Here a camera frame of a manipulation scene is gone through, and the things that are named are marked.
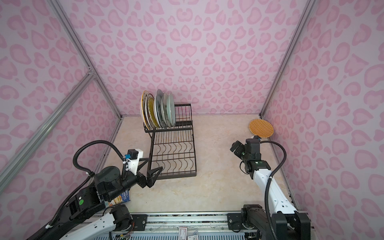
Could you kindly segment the orange woven tray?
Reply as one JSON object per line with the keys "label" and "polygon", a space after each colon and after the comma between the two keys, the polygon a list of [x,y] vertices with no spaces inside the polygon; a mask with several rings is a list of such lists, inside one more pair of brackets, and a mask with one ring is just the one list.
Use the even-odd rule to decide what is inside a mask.
{"label": "orange woven tray", "polygon": [[249,123],[249,130],[254,136],[269,138],[274,134],[274,127],[268,121],[254,119]]}

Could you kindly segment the green woven bamboo tray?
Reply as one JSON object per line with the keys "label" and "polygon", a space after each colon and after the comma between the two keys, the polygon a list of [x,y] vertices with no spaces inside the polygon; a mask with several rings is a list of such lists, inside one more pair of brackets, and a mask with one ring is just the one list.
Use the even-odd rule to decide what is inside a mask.
{"label": "green woven bamboo tray", "polygon": [[149,104],[150,117],[151,117],[153,124],[155,125],[154,129],[157,129],[160,127],[160,125],[159,125],[159,123],[155,117],[155,111],[154,111],[155,99],[154,99],[154,96],[152,94],[149,95],[148,104]]}

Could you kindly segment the star plate yellow rim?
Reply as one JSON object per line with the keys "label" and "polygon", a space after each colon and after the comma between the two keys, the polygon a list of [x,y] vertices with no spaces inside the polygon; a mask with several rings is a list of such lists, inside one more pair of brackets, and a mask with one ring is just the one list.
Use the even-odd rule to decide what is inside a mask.
{"label": "star plate yellow rim", "polygon": [[147,97],[148,93],[149,93],[148,91],[143,91],[142,96],[141,96],[141,103],[140,103],[141,117],[142,117],[144,125],[147,129],[149,128],[149,124],[148,124],[148,121],[146,118],[146,113],[145,113],[145,102],[146,102],[146,97]]}

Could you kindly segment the pale blue flower plate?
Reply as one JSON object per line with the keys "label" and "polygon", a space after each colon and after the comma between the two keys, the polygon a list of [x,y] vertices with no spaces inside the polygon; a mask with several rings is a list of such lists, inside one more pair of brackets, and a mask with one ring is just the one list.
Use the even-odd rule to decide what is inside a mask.
{"label": "pale blue flower plate", "polygon": [[167,114],[170,125],[174,127],[176,125],[176,113],[175,113],[175,103],[174,96],[172,93],[169,93],[167,99]]}

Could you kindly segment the grey blue plate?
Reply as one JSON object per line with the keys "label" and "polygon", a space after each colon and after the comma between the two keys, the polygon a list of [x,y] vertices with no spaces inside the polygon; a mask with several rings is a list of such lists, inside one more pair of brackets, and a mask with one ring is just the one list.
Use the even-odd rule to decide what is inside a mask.
{"label": "grey blue plate", "polygon": [[164,122],[163,116],[162,116],[162,96],[163,96],[162,90],[158,89],[155,96],[155,110],[156,110],[156,117],[158,119],[159,125],[161,126],[161,128],[165,129],[167,125]]}

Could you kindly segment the white plate small drawings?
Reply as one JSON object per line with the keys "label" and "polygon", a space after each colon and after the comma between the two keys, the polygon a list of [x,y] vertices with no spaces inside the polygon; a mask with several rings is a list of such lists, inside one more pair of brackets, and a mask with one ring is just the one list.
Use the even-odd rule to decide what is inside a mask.
{"label": "white plate small drawings", "polygon": [[163,97],[162,97],[162,104],[163,104],[162,105],[162,116],[163,116],[164,122],[167,125],[167,128],[170,128],[171,127],[171,123],[170,123],[170,120],[169,120],[169,117],[168,117],[167,103],[168,103],[168,95],[166,93],[163,93]]}

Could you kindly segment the white plate orange sunburst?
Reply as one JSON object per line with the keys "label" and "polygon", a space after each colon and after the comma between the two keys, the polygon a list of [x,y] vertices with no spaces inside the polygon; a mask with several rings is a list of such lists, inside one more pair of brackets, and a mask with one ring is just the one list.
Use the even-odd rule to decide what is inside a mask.
{"label": "white plate orange sunburst", "polygon": [[153,124],[151,117],[150,117],[149,104],[148,104],[149,95],[150,95],[150,93],[147,93],[146,99],[145,99],[145,114],[146,114],[147,122],[149,125],[148,129],[153,130],[155,125]]}

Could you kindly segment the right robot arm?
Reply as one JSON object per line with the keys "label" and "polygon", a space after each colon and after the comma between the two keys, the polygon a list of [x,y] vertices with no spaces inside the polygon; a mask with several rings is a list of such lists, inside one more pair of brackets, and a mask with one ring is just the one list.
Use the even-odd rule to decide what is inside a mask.
{"label": "right robot arm", "polygon": [[251,177],[264,192],[264,205],[244,205],[239,215],[228,214],[229,230],[239,233],[250,230],[246,238],[253,240],[309,240],[311,239],[311,221],[307,214],[299,212],[286,198],[274,176],[287,159],[285,148],[274,141],[283,152],[283,159],[275,169],[262,160],[259,136],[246,139],[245,144],[236,141],[231,152],[241,163],[242,172]]}

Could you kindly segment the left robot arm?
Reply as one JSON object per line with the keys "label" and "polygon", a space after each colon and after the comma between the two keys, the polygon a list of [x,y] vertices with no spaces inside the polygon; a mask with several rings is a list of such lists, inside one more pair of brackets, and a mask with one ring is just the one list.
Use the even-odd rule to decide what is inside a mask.
{"label": "left robot arm", "polygon": [[73,158],[73,165],[86,171],[88,177],[65,198],[53,218],[29,237],[30,240],[60,239],[74,227],[106,208],[106,203],[134,185],[142,188],[152,187],[163,170],[162,167],[158,167],[148,171],[146,176],[138,172],[128,173],[123,178],[120,169],[115,166],[106,167],[95,174],[90,169],[80,166],[77,158]]}

